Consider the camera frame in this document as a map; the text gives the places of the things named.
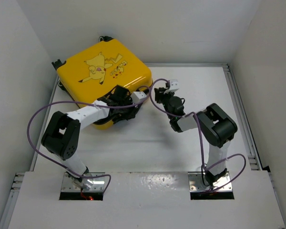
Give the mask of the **yellow suitcase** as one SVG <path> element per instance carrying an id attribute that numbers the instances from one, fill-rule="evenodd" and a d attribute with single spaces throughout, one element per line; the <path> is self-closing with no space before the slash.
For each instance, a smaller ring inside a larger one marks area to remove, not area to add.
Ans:
<path id="1" fill-rule="evenodd" d="M 134 92 L 140 86 L 153 84 L 151 70 L 121 42 L 109 36 L 75 54 L 64 62 L 52 62 L 59 84 L 78 102 L 78 109 L 93 103 L 119 85 Z M 94 125 L 106 129 L 113 125 Z"/>

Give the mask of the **white front panel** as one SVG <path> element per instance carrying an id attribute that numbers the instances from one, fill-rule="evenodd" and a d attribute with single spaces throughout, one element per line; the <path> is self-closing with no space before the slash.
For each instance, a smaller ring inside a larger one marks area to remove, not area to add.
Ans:
<path id="1" fill-rule="evenodd" d="M 246 172 L 233 199 L 192 200 L 186 173 L 112 173 L 103 200 L 59 199 L 63 173 L 27 172 L 11 229 L 283 229 L 266 172 Z"/>

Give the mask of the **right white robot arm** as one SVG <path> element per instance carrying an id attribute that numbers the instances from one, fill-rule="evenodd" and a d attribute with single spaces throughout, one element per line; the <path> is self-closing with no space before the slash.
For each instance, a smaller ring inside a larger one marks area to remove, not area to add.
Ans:
<path id="1" fill-rule="evenodd" d="M 182 133 L 198 129 L 199 138 L 204 137 L 209 143 L 208 161 L 202 154 L 203 181 L 213 185 L 226 172 L 225 160 L 231 141 L 238 127 L 235 121 L 216 103 L 210 104 L 197 113 L 184 112 L 184 99 L 175 95 L 179 89 L 177 80 L 166 81 L 165 87 L 154 89 L 153 104 L 161 104 L 162 112 L 167 114 L 171 128 Z"/>

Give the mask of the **metal base plate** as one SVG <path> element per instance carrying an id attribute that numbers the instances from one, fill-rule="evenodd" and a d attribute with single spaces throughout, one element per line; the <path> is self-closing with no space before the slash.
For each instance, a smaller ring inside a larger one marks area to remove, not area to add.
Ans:
<path id="1" fill-rule="evenodd" d="M 69 173 L 65 172 L 61 192 L 66 193 L 79 193 L 82 192 L 103 192 L 105 188 L 105 180 L 100 177 L 101 173 L 88 173 L 88 176 L 96 176 L 96 178 L 75 178 Z"/>
<path id="2" fill-rule="evenodd" d="M 209 185 L 205 178 L 202 178 L 201 172 L 189 172 L 189 189 L 192 193 L 215 191 L 227 192 L 232 191 L 230 174 L 227 172 L 223 177 L 219 178 L 212 185 Z"/>

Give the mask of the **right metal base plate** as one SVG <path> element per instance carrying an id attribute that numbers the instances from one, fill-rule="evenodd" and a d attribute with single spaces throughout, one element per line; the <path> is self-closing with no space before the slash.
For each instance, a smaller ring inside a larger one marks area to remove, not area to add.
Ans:
<path id="1" fill-rule="evenodd" d="M 202 178 L 201 172 L 189 172 L 189 189 L 192 193 L 215 191 L 227 192 L 232 191 L 230 174 L 227 172 L 223 177 L 219 178 L 212 185 L 209 185 L 205 178 Z"/>

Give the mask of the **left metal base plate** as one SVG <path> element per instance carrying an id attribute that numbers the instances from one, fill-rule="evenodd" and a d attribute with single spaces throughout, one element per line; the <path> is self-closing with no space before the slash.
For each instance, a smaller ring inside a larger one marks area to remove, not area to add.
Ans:
<path id="1" fill-rule="evenodd" d="M 96 176 L 96 178 L 75 178 L 69 173 L 65 172 L 61 192 L 66 193 L 79 193 L 82 192 L 103 192 L 105 188 L 105 180 L 100 177 L 101 173 L 88 173 L 88 176 Z"/>

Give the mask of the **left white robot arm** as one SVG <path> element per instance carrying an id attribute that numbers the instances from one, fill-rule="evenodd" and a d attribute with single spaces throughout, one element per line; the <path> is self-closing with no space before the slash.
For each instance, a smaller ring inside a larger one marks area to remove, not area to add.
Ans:
<path id="1" fill-rule="evenodd" d="M 148 93 L 147 86 L 130 92 L 117 85 L 83 108 L 67 113 L 57 111 L 47 125 L 41 144 L 67 167 L 67 173 L 76 186 L 88 189 L 92 179 L 87 177 L 89 170 L 77 153 L 80 131 L 92 124 L 115 124 L 135 118 Z"/>

